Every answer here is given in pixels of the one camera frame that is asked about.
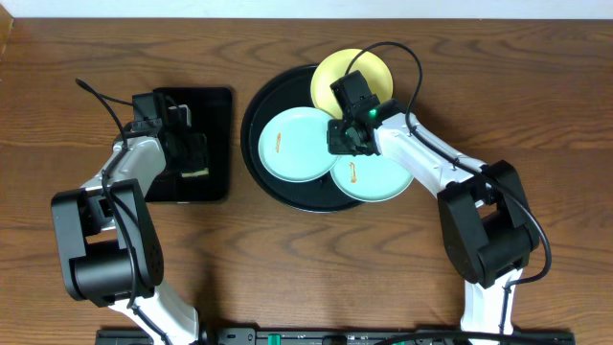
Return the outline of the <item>green yellow sponge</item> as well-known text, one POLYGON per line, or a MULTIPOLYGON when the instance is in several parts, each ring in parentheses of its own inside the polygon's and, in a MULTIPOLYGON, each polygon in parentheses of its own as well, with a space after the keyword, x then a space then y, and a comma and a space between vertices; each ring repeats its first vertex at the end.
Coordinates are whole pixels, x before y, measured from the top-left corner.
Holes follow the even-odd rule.
POLYGON ((194 178, 194 177, 207 176, 209 174, 209 169, 204 168, 204 169, 193 170, 189 172, 181 172, 180 174, 183 178, 194 178))

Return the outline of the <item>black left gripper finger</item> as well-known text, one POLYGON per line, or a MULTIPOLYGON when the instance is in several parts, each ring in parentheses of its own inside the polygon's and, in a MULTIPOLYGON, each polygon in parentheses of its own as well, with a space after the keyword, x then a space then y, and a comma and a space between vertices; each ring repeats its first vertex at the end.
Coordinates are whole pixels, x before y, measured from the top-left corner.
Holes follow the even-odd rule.
POLYGON ((193 144, 193 160, 199 168, 207 168, 209 166, 209 154, 207 138, 202 133, 194 135, 193 144))
POLYGON ((180 136, 180 158, 178 168, 180 171, 193 169, 193 144, 190 136, 180 136))

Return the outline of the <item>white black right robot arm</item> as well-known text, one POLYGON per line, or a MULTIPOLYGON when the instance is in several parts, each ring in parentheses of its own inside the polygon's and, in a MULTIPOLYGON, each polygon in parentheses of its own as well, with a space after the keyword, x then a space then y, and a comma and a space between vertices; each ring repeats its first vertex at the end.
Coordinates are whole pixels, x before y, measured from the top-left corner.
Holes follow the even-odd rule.
POLYGON ((363 100, 328 124, 329 151, 386 158, 436 199, 446 255, 465 281, 465 332, 510 335, 512 300, 523 268, 546 246, 515 168, 453 149, 402 103, 363 100))

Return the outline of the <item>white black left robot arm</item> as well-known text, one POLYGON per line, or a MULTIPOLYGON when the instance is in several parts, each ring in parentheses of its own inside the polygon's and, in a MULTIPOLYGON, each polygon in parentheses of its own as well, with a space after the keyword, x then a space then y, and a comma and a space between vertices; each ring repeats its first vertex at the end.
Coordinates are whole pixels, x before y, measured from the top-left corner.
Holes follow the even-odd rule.
POLYGON ((131 319, 155 344, 197 344, 199 315, 164 278, 161 244, 145 197, 169 167, 206 167, 202 134, 117 139, 101 170, 51 201, 68 294, 131 319))

